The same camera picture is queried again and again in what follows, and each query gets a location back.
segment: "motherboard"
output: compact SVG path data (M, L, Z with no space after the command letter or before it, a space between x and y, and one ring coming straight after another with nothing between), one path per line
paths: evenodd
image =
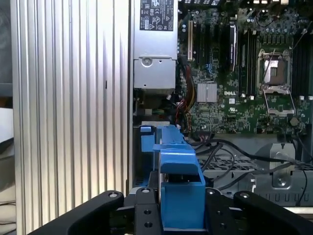
M311 23L292 7L186 10L178 54L188 56L197 87L193 130L305 132L312 123Z

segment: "motherboard chip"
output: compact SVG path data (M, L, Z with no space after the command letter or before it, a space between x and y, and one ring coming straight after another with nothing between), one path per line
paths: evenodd
M216 103L217 83L215 82L198 83L197 102Z

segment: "white label sticker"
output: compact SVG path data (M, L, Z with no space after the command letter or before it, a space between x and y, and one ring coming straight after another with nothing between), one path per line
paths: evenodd
M235 99L233 98L229 99L229 104L235 104Z

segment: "metal screw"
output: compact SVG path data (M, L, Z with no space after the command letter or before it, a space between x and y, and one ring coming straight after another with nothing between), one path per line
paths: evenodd
M208 189L207 192L208 192L209 194L211 194L211 195L215 193L215 191L212 190L212 189Z
M281 186L284 186L286 184L286 181L282 178L278 178L278 183L281 185Z
M150 189L144 188L144 189L142 190L142 192L144 192L144 193L150 192Z
M243 198L248 198L248 197L250 197L249 194L247 194L247 193L245 193L245 192L240 193L240 196L242 196Z
M152 59L150 59L150 58L143 58L143 59L142 59L142 63L143 63L143 65L145 65L145 66L149 66L149 65L152 64Z
M113 192L113 193L111 193L111 194L109 195L109 197L117 197L117 194L116 194L115 192Z

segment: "metal frame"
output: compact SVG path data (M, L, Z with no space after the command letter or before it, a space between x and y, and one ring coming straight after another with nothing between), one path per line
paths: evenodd
M19 235L128 191L129 4L11 0Z

